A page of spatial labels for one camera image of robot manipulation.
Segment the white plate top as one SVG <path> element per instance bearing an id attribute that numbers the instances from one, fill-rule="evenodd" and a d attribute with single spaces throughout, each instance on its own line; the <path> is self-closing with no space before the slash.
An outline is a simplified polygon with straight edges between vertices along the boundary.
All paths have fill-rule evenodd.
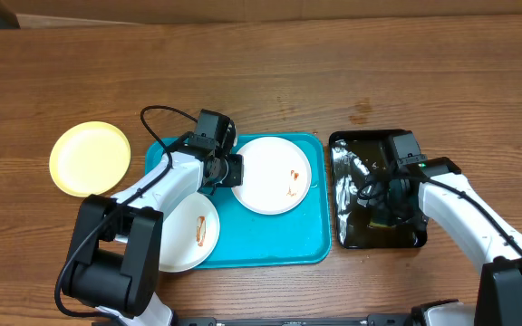
<path id="1" fill-rule="evenodd" d="M 292 141 L 261 137 L 237 152 L 243 158 L 243 182 L 233 188 L 236 199 L 262 215 L 279 215 L 298 206 L 312 183 L 305 153 Z"/>

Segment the yellow-green rimmed plate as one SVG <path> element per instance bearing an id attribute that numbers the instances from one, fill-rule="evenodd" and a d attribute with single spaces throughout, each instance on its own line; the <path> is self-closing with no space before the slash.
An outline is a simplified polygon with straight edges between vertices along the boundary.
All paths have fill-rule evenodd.
<path id="1" fill-rule="evenodd" d="M 74 197 L 99 195 L 115 187 L 131 163 L 124 133 L 103 121 L 78 124 L 58 138 L 49 157 L 54 184 Z"/>

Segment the green yellow sponge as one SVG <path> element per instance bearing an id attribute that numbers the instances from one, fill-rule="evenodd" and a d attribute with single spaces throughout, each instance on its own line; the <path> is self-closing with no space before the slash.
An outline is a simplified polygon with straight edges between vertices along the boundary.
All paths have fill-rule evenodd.
<path id="1" fill-rule="evenodd" d="M 380 220 L 371 220 L 368 224 L 369 227 L 380 227 L 380 228 L 388 228 L 392 227 L 389 225 L 386 221 L 380 221 Z"/>

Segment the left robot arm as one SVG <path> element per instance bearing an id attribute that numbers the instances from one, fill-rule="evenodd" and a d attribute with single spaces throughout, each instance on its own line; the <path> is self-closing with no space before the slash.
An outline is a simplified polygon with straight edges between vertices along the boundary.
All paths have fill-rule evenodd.
<path id="1" fill-rule="evenodd" d="M 86 197 L 54 289 L 58 310 L 115 324 L 145 321 L 160 303 L 155 291 L 166 219 L 201 188 L 242 181 L 242 156 L 185 147 L 166 151 L 149 174 L 119 194 Z"/>

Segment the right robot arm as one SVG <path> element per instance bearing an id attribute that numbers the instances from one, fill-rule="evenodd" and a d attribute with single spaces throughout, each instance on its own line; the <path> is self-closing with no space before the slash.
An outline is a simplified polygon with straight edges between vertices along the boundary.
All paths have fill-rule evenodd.
<path id="1" fill-rule="evenodd" d="M 357 196 L 416 197 L 421 214 L 447 232 L 480 276 L 476 304 L 421 304 L 405 324 L 522 325 L 522 234 L 475 192 L 449 158 L 402 158 L 397 166 L 387 177 L 368 177 Z"/>

